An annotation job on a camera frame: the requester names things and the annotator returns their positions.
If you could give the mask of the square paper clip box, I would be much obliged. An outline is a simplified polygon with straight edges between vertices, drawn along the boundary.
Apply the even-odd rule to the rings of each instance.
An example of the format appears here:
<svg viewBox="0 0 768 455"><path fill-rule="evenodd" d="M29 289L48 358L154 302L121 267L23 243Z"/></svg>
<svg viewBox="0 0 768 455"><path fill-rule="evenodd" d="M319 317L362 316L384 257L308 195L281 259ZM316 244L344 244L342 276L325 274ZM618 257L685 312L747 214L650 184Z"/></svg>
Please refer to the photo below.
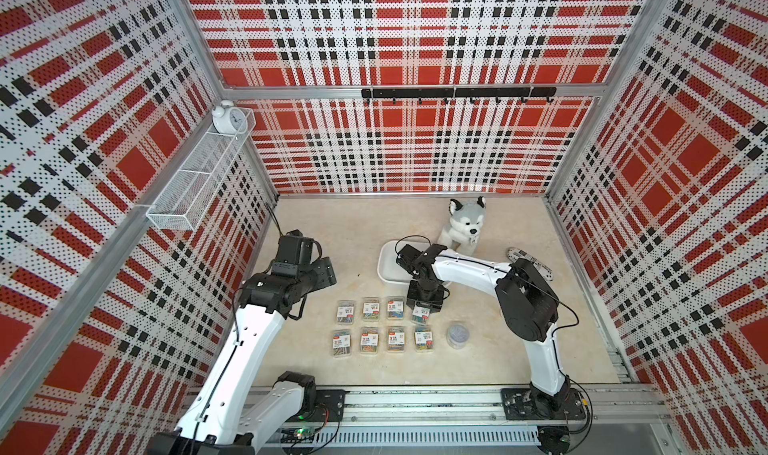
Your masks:
<svg viewBox="0 0 768 455"><path fill-rule="evenodd" d="M414 347L419 353L428 353L434 350L433 330L430 326L417 326L413 332Z"/></svg>

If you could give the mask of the round clear paper clip jar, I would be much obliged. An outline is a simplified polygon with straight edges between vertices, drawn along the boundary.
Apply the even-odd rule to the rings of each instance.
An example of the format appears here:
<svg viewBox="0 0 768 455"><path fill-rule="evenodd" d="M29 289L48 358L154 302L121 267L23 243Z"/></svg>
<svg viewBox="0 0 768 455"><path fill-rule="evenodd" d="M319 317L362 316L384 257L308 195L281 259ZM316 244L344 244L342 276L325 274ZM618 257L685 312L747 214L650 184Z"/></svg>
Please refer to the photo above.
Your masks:
<svg viewBox="0 0 768 455"><path fill-rule="evenodd" d="M446 331L446 339L451 348L460 350L467 345L470 339L470 331L463 323L453 323Z"/></svg>

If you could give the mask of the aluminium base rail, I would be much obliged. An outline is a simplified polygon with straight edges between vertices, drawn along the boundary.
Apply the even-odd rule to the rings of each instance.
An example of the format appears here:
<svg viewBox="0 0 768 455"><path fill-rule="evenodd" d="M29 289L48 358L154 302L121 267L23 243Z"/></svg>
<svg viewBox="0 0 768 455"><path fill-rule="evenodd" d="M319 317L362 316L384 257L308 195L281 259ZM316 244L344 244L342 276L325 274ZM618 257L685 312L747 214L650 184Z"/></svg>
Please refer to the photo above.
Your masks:
<svg viewBox="0 0 768 455"><path fill-rule="evenodd" d="M272 387L251 389L244 407L250 409ZM586 421L520 420L505 418L497 385L320 387L347 391L343 419L346 428L388 426L563 425L581 429L587 423L657 424L671 420L656 391L642 384L587 384L578 388L586 405Z"/></svg>

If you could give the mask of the green circuit board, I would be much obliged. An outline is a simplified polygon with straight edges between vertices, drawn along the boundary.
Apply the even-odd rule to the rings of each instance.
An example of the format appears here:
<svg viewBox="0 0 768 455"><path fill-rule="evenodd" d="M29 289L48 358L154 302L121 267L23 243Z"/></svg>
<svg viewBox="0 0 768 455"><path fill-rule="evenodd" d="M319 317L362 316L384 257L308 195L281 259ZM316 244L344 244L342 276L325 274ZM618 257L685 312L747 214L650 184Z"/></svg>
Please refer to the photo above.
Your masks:
<svg viewBox="0 0 768 455"><path fill-rule="evenodd" d="M279 443L287 445L312 443L315 432L316 430L313 427L283 429L280 432Z"/></svg>

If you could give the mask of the white plastic storage box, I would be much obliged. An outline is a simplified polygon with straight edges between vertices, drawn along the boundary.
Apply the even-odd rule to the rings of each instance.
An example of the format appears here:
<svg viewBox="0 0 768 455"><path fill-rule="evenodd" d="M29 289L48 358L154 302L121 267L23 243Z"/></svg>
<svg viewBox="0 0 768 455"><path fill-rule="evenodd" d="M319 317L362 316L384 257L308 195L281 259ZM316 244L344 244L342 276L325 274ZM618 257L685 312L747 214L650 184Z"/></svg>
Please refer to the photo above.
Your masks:
<svg viewBox="0 0 768 455"><path fill-rule="evenodd" d="M391 286L407 287L412 280L412 276L396 263L397 251L402 249L405 245L412 245L421 252L426 250L430 246L430 243L415 240L406 240L402 242L399 242L398 240L390 240L385 243L381 248L377 265L377 274L384 283Z"/></svg>

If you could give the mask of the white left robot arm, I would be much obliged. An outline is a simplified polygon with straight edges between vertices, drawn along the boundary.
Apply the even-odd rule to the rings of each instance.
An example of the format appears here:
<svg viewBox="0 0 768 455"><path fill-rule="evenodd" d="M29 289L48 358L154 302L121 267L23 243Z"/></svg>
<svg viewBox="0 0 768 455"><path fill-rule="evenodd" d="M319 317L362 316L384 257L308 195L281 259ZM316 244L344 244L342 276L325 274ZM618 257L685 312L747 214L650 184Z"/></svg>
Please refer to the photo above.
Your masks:
<svg viewBox="0 0 768 455"><path fill-rule="evenodd" d="M256 454L290 418L313 414L314 377L291 371L253 407L244 405L285 322L301 318L309 294L335 283L316 240L299 230L281 235L268 269L243 283L232 330L199 394L175 429L151 438L148 453Z"/></svg>

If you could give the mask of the white alarm clock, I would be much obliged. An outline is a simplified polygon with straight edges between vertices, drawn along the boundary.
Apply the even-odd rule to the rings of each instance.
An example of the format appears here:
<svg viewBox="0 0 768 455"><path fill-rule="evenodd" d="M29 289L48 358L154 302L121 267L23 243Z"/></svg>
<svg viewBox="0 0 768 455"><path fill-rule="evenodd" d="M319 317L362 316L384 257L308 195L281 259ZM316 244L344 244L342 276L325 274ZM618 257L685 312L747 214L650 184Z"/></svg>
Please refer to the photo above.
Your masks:
<svg viewBox="0 0 768 455"><path fill-rule="evenodd" d="M222 100L212 110L212 121L214 129L222 135L242 134L248 126L247 114L229 100Z"/></svg>

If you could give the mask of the grey white husky plush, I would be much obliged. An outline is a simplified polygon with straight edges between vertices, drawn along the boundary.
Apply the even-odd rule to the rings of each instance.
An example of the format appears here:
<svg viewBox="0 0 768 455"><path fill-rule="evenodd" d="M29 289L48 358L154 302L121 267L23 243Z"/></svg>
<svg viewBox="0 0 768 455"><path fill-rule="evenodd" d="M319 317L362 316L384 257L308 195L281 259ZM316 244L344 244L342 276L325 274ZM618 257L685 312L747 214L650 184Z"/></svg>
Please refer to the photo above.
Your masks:
<svg viewBox="0 0 768 455"><path fill-rule="evenodd" d="M451 199L449 219L444 224L437 243L460 254L473 255L485 222L486 208L484 196L466 203Z"/></svg>

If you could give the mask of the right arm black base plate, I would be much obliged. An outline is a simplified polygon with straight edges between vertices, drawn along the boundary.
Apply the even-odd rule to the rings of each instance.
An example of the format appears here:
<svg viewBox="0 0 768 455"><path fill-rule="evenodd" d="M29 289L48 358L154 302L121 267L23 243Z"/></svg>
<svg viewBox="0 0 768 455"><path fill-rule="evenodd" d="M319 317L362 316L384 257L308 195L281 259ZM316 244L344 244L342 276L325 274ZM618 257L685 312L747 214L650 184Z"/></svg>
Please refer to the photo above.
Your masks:
<svg viewBox="0 0 768 455"><path fill-rule="evenodd" d="M586 421L588 418L582 393L573 388L556 396L535 387L504 388L501 390L501 403L509 421Z"/></svg>

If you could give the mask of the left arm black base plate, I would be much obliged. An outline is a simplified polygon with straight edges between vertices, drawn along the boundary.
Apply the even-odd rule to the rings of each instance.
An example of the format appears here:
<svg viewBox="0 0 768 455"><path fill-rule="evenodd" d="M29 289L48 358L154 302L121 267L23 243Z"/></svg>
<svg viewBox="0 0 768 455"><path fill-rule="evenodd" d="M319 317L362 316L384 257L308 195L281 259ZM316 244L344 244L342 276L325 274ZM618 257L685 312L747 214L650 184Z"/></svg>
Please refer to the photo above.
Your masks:
<svg viewBox="0 0 768 455"><path fill-rule="evenodd" d="M313 404L297 416L300 422L339 422L343 419L347 391L343 389L318 389Z"/></svg>

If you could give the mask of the black hook rail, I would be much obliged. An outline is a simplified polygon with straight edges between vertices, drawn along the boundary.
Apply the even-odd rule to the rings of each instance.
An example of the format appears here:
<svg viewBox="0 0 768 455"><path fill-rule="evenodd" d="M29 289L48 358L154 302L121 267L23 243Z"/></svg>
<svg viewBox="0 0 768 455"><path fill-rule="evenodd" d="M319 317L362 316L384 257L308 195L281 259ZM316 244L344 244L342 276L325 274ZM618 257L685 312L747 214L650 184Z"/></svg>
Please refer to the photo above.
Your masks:
<svg viewBox="0 0 768 455"><path fill-rule="evenodd" d="M556 87L507 87L507 88L371 88L362 89L364 100L405 100L405 99L520 99L525 102L530 98L543 98L550 101L557 94Z"/></svg>

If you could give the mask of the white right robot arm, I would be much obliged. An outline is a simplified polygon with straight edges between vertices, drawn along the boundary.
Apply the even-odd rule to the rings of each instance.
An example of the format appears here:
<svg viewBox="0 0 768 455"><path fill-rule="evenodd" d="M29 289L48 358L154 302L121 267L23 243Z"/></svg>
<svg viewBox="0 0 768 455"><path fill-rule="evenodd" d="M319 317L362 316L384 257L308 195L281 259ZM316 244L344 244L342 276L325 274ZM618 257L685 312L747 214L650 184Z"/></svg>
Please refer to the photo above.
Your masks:
<svg viewBox="0 0 768 455"><path fill-rule="evenodd" d="M493 263L439 244L424 250L406 244L395 254L396 264L411 276L406 304L412 309L440 311L448 283L495 297L507 327L525 342L531 398L553 411L562 407L571 384L557 354L560 300L532 262Z"/></svg>

